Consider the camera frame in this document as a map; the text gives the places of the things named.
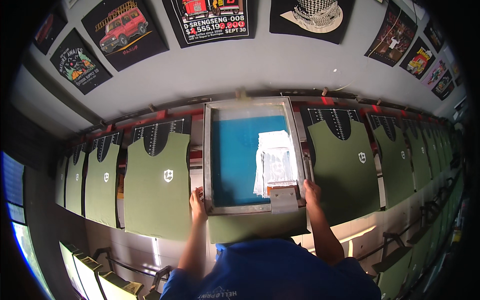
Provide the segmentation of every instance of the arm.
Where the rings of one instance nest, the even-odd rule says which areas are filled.
[[[303,187],[306,191],[305,200],[307,201],[307,210],[310,216],[313,243],[317,257],[329,265],[335,265],[343,260],[345,256],[342,245],[330,229],[325,214],[320,207],[320,187],[307,179],[303,182]]]
[[[205,212],[203,201],[200,199],[203,187],[195,188],[190,196],[192,207],[192,231],[187,240],[187,245],[179,261],[179,269],[185,270],[192,278],[202,279],[205,269],[205,231],[208,216]]]

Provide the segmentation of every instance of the screen printing frame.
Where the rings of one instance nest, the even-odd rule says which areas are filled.
[[[212,187],[212,166],[211,166],[211,132],[212,132],[212,110],[215,109],[235,109],[260,106],[282,106],[285,121],[295,149],[295,159],[297,161],[298,184],[300,190],[300,199],[297,199],[298,206],[306,206],[305,190],[302,187],[305,180],[305,166],[298,136],[297,125],[293,117],[293,108],[289,97],[265,97],[251,98],[246,100],[221,100],[204,104],[204,131],[203,131],[203,170],[204,170],[204,205],[209,216],[215,215],[239,215],[251,213],[271,212],[272,206],[267,204],[250,204],[239,206],[215,206],[213,202]]]

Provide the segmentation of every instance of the checkered scarf illustration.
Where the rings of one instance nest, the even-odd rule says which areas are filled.
[[[307,24],[317,27],[331,25],[340,17],[340,8],[337,0],[297,0],[293,9],[293,16]]]

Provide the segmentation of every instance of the pink poster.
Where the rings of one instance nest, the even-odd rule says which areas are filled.
[[[430,69],[430,71],[427,73],[427,76],[421,83],[429,89],[433,89],[433,87],[447,71],[447,66],[445,63],[445,56],[443,54],[439,55],[439,58],[437,58],[437,61],[433,64],[433,67]]]

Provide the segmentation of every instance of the person's left hand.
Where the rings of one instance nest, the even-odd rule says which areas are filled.
[[[206,222],[208,219],[207,213],[205,212],[205,206],[200,199],[204,193],[204,188],[201,186],[195,188],[190,196],[190,206],[192,207],[192,221],[193,222]]]

